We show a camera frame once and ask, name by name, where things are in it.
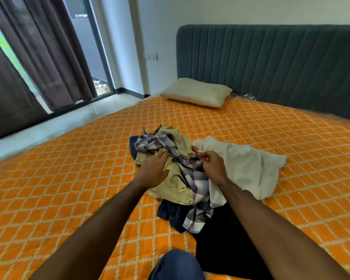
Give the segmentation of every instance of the white floor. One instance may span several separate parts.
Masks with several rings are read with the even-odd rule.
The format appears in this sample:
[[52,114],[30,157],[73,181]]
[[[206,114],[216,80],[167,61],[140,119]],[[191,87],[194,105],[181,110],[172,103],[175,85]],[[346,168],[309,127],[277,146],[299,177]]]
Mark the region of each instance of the white floor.
[[0,161],[29,150],[99,118],[130,107],[140,99],[122,93],[76,109],[34,127],[0,139]]

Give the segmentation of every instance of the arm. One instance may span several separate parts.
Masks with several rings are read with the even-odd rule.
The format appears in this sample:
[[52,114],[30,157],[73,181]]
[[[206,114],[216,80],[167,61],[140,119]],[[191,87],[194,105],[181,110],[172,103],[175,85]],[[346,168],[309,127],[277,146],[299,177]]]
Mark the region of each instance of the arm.
[[223,158],[199,154],[206,175],[220,188],[275,280],[350,280],[350,275],[321,247],[284,217],[243,191],[228,177]]
[[163,168],[168,157],[159,152],[141,165],[132,182],[84,222],[29,280],[98,280],[141,196],[167,177],[169,170]]

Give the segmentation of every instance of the beige pillow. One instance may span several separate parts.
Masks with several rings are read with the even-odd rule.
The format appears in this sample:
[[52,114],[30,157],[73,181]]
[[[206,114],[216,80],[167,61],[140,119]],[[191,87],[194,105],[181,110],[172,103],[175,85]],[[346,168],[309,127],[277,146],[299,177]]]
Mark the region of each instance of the beige pillow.
[[232,89],[222,84],[207,84],[190,78],[180,78],[161,96],[198,105],[221,107]]

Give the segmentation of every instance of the orange bedspread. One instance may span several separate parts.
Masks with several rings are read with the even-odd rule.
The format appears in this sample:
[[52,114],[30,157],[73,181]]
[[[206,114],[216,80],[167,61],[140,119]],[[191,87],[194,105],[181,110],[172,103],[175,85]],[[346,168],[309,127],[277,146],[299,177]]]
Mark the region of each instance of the orange bedspread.
[[[220,109],[154,97],[21,155],[0,178],[0,280],[27,279],[104,201],[134,176],[128,139],[143,127],[178,126],[191,140],[213,136],[287,154],[266,204],[327,250],[350,273],[350,129],[331,118],[228,98]],[[101,277],[146,279],[190,234],[156,217],[144,196]],[[211,279],[226,276],[209,276]]]

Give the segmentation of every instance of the forearm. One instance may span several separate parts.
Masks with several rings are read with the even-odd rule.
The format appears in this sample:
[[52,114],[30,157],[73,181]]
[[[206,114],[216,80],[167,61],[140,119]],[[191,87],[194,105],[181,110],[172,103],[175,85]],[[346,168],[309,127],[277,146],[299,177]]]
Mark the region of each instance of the forearm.
[[275,280],[350,279],[326,251],[231,181],[219,185]]
[[98,280],[145,188],[131,182],[71,235],[29,280]]

